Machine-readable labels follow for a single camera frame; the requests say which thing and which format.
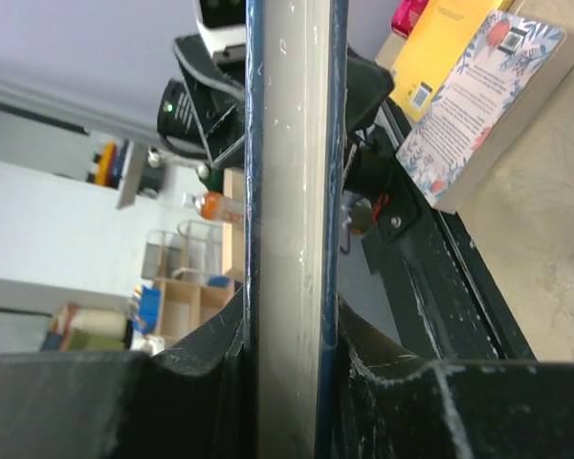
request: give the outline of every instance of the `yellow object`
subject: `yellow object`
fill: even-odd
[[[513,0],[430,0],[398,54],[391,73],[391,99],[419,121],[438,87],[491,10]]]
[[[94,183],[96,185],[107,186],[109,183],[109,176],[110,176],[110,168],[113,162],[113,155],[115,150],[117,149],[117,145],[109,142],[104,146],[102,150],[102,156],[98,162],[98,173],[94,179]]]

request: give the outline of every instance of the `pink object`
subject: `pink object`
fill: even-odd
[[[402,0],[391,18],[391,29],[398,35],[408,38],[414,25],[430,0]]]

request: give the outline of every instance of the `plastic bottle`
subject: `plastic bottle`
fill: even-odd
[[[195,208],[198,214],[206,220],[244,225],[244,203],[226,198],[216,191],[208,191],[198,196],[184,194],[183,206]]]

